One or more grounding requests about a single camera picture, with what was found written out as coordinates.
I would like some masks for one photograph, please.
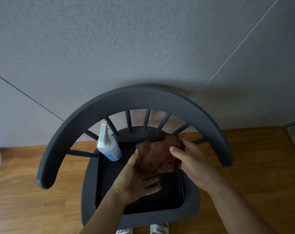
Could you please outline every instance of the hand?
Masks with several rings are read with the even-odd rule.
[[[170,147],[171,154],[182,161],[182,169],[198,187],[209,192],[215,181],[222,179],[218,171],[209,163],[200,148],[185,139],[181,140],[185,152],[175,146]]]
[[[139,157],[139,150],[136,149],[134,154],[129,158],[118,177],[114,181],[111,190],[117,192],[121,201],[126,206],[145,195],[150,195],[160,191],[161,186],[157,185],[152,188],[146,188],[159,181],[159,177],[142,177],[135,169],[134,165]]]

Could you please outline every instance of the chair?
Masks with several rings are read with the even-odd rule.
[[[146,109],[142,126],[131,125],[130,110],[134,109]],[[158,128],[147,126],[151,110],[167,113]],[[109,116],[123,111],[126,114],[127,128],[117,131]],[[155,140],[160,133],[165,133],[162,128],[171,115],[186,122],[174,134],[179,134],[192,125],[204,137],[193,141],[195,144],[207,141],[223,166],[229,167],[234,163],[233,152],[219,126],[196,103],[160,87],[129,86],[91,99],[63,122],[53,135],[40,162],[37,173],[38,185],[48,189],[54,184],[66,154],[90,157],[81,199],[82,222],[85,225],[134,152],[135,144],[145,140]],[[116,162],[109,161],[97,149],[94,153],[71,150],[72,145],[83,133],[97,140],[98,136],[88,129],[103,119],[107,121],[122,150],[122,157]],[[169,184],[164,185],[164,191],[126,207],[118,229],[178,220],[198,211],[200,204],[198,188],[186,174],[179,171],[164,176],[166,184]]]

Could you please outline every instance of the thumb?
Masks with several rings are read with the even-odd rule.
[[[183,150],[178,149],[178,148],[175,147],[175,146],[171,146],[171,147],[169,148],[169,151],[170,151],[170,153],[171,153],[174,157],[180,159],[181,161],[183,161],[184,158],[186,157],[186,153],[185,153]]]

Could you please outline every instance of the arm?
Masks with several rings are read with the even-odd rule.
[[[209,193],[229,234],[277,234],[218,173],[195,144],[187,140],[182,142],[185,152],[173,146],[170,152],[182,161],[181,169],[189,178]]]
[[[114,184],[106,193],[99,207],[80,234],[114,234],[125,207],[142,196],[150,195],[161,189],[160,185],[146,188],[159,181],[159,177],[145,179],[134,170],[139,150],[129,158]]]

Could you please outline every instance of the white shoe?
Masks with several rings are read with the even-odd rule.
[[[152,224],[150,226],[150,234],[169,234],[168,223]]]
[[[118,230],[116,234],[133,234],[133,228]]]

